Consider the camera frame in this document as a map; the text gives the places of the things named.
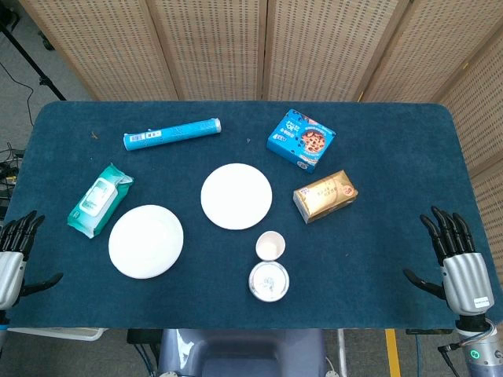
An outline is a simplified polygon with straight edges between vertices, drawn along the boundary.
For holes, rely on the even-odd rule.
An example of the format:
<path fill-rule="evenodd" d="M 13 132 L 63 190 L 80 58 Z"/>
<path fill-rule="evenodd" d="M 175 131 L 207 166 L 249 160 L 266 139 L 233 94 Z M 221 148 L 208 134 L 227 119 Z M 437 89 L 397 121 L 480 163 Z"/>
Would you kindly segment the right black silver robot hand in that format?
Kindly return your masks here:
<path fill-rule="evenodd" d="M 494 293 L 486 262 L 475 248 L 471 230 L 458 213 L 431 207 L 433 218 L 422 214 L 420 221 L 428 231 L 442 274 L 442 283 L 433 284 L 411 269 L 406 279 L 415 287 L 446 302 L 459 316 L 456 329 L 472 333 L 491 331 L 486 312 L 494 305 Z"/>

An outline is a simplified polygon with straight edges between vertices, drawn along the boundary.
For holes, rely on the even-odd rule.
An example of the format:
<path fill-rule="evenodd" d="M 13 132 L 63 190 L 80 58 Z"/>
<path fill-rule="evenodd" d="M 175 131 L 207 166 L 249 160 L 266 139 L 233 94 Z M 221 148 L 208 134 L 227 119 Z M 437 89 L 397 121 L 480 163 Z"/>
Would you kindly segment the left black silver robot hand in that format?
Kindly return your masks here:
<path fill-rule="evenodd" d="M 4 224 L 1 228 L 2 314 L 14 307 L 21 297 L 33 295 L 55 286 L 64 275 L 56 273 L 48 280 L 39 283 L 25 283 L 24 274 L 35 242 L 35 235 L 44 220 L 44 215 L 38 216 L 37 211 L 33 210 L 22 218 Z"/>

